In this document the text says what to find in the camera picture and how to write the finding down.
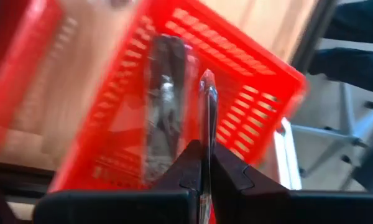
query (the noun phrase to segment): red plastic basket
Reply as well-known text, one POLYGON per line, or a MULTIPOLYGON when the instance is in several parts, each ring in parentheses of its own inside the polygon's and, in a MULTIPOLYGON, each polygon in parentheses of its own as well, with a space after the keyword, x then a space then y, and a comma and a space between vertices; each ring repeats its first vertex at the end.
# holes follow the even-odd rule
POLYGON ((0 144, 61 17, 54 0, 0 0, 0 144))
MULTIPOLYGON (((249 163, 262 159, 280 120, 303 99, 302 74, 202 3, 142 1, 51 191, 144 187, 144 68, 153 33, 182 37, 199 58, 199 75, 215 74, 218 141, 249 163), (114 125, 121 128, 110 131, 114 125)), ((187 114, 196 113, 190 109, 187 114)), ((185 139, 195 138, 198 131, 188 129, 185 139)))

